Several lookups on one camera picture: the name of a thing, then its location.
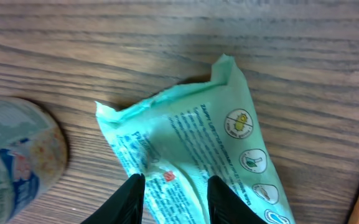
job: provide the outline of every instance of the wood grain surface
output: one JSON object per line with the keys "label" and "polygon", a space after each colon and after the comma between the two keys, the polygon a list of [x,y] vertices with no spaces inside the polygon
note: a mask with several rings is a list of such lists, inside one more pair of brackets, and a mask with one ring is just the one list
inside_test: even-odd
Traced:
{"label": "wood grain surface", "polygon": [[0,96],[44,105],[72,153],[11,223],[92,214],[127,179],[94,101],[125,108],[222,53],[248,79],[297,222],[344,223],[359,186],[359,0],[0,1]]}

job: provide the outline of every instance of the light green wrapper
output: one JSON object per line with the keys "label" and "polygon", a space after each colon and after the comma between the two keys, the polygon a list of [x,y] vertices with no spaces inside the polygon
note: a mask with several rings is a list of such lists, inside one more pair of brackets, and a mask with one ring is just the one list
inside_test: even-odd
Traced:
{"label": "light green wrapper", "polygon": [[207,180],[218,175],[267,223],[295,224],[233,57],[213,64],[210,82],[177,85],[123,111],[97,103],[96,117],[127,175],[146,176],[158,223],[210,223]]}

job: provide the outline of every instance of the red and blue label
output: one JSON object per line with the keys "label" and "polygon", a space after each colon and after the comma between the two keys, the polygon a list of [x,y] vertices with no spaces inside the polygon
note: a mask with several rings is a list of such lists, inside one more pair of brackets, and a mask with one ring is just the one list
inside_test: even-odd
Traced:
{"label": "red and blue label", "polygon": [[20,152],[0,149],[0,158],[8,170],[13,186],[14,207],[9,216],[12,218],[35,199],[40,179],[31,170],[28,158]]}

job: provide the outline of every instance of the yellow figure icon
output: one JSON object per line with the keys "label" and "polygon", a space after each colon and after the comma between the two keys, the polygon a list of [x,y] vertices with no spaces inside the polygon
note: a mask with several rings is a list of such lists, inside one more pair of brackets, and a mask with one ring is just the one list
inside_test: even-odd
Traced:
{"label": "yellow figure icon", "polygon": [[242,131],[244,129],[244,124],[247,122],[247,116],[245,114],[241,114],[237,117],[235,123],[235,129],[237,131]]}

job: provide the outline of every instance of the round sticker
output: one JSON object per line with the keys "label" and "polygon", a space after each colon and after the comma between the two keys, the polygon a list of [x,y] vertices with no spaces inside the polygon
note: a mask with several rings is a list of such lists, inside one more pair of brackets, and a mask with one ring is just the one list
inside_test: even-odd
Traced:
{"label": "round sticker", "polygon": [[226,116],[225,131],[237,139],[247,138],[253,131],[253,120],[247,111],[234,110]]}
{"label": "round sticker", "polygon": [[273,185],[269,184],[254,184],[254,193],[262,198],[265,202],[274,205],[279,201],[279,191]]}
{"label": "round sticker", "polygon": [[274,213],[273,211],[270,211],[269,209],[265,210],[265,218],[268,222],[274,223],[274,224],[290,224],[290,221],[277,213]]}
{"label": "round sticker", "polygon": [[266,154],[260,149],[246,150],[240,154],[240,164],[244,169],[260,174],[266,170]]}

